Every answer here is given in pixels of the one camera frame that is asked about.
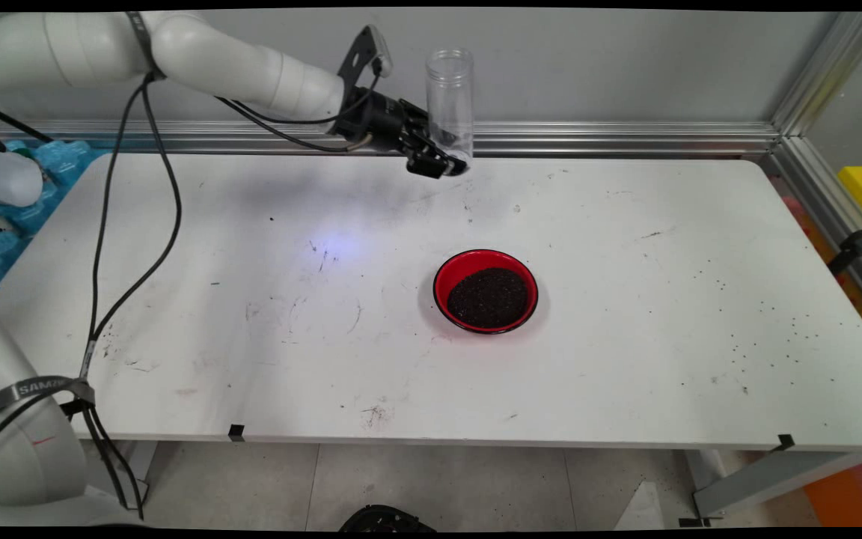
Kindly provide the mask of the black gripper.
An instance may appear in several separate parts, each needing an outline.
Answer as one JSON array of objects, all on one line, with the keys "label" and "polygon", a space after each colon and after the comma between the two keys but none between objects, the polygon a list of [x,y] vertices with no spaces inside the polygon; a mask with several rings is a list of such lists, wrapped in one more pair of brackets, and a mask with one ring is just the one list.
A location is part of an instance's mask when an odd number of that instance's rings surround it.
[{"label": "black gripper", "polygon": [[411,174],[440,178],[469,169],[464,160],[442,150],[454,147],[457,136],[432,122],[429,113],[414,103],[355,88],[343,109],[349,112],[333,123],[334,135],[352,143],[370,135],[368,149],[405,151],[406,170]]}]

